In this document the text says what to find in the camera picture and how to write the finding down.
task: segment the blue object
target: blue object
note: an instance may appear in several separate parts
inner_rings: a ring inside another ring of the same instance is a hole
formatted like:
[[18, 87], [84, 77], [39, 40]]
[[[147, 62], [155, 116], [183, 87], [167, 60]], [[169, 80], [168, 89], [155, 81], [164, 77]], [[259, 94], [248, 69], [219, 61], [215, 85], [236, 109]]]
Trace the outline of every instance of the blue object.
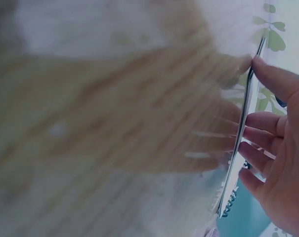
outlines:
[[283, 101], [280, 100], [278, 97], [276, 97], [276, 100], [277, 100], [278, 104], [279, 104], [282, 108], [287, 107], [287, 103], [283, 102]]
[[228, 216], [217, 220], [220, 237], [258, 237], [271, 220], [241, 181], [237, 186], [238, 195]]

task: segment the finger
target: finger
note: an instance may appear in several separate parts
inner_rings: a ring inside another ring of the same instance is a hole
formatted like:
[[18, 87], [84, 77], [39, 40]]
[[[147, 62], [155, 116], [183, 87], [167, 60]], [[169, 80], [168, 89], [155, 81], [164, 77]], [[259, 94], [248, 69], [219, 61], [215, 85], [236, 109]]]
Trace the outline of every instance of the finger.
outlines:
[[261, 190], [263, 182], [260, 181], [250, 170], [242, 169], [239, 178], [248, 191], [258, 200], [261, 200]]
[[299, 91], [299, 75], [269, 66], [259, 57], [253, 59], [252, 66], [259, 81], [282, 101], [288, 103]]
[[214, 118], [213, 123], [210, 124], [210, 126], [205, 126], [204, 121], [201, 120], [201, 122], [197, 123], [192, 130], [196, 134], [211, 133], [236, 136], [238, 133], [238, 127], [238, 123], [223, 118]]
[[244, 137], [275, 156], [283, 141], [280, 137], [253, 127], [245, 127]]
[[256, 112], [247, 116], [246, 126], [265, 130], [278, 137], [284, 137], [287, 116], [279, 116], [270, 112]]
[[235, 141], [236, 137], [200, 136], [190, 143], [186, 150], [187, 152], [230, 152], [234, 150]]
[[251, 145], [253, 146], [253, 147], [255, 147], [256, 149], [259, 149], [260, 148], [260, 146], [258, 146], [256, 143], [251, 143]]
[[247, 142], [242, 142], [238, 149], [239, 153], [265, 178], [270, 174], [273, 159], [258, 151]]
[[241, 114], [241, 109], [238, 108], [233, 102], [228, 100], [223, 100], [219, 105], [217, 105], [221, 113], [219, 117], [239, 123], [239, 118]]

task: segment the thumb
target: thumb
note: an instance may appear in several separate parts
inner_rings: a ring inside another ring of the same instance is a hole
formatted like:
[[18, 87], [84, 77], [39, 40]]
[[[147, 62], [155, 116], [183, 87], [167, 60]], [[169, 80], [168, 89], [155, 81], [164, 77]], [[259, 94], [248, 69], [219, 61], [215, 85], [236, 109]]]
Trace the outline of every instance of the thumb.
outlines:
[[289, 100], [299, 91], [299, 75], [267, 65], [261, 58], [254, 58], [253, 70], [258, 80], [282, 101]]

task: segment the skin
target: skin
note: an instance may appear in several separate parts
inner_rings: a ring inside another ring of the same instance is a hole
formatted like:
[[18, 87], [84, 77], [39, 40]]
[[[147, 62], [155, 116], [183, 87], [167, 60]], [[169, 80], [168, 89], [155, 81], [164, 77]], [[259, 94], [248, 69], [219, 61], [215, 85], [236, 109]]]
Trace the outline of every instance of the skin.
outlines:
[[[241, 170], [244, 186], [260, 202], [272, 222], [299, 237], [299, 75], [253, 60], [261, 83], [288, 104], [288, 114], [250, 114], [239, 152], [265, 178], [262, 182], [246, 169]], [[272, 159], [258, 147], [275, 156]]]

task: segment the fingernail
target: fingernail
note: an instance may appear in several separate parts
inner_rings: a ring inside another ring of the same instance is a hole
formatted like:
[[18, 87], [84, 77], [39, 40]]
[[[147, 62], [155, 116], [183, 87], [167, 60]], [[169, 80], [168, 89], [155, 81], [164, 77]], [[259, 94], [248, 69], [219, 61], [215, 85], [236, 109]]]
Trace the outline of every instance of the fingernail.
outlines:
[[260, 58], [260, 57], [255, 57], [254, 59], [253, 59], [253, 61], [255, 62], [255, 63], [257, 63], [257, 64], [261, 64], [261, 65], [265, 65], [266, 63], [264, 62], [264, 60], [262, 59], [262, 58]]

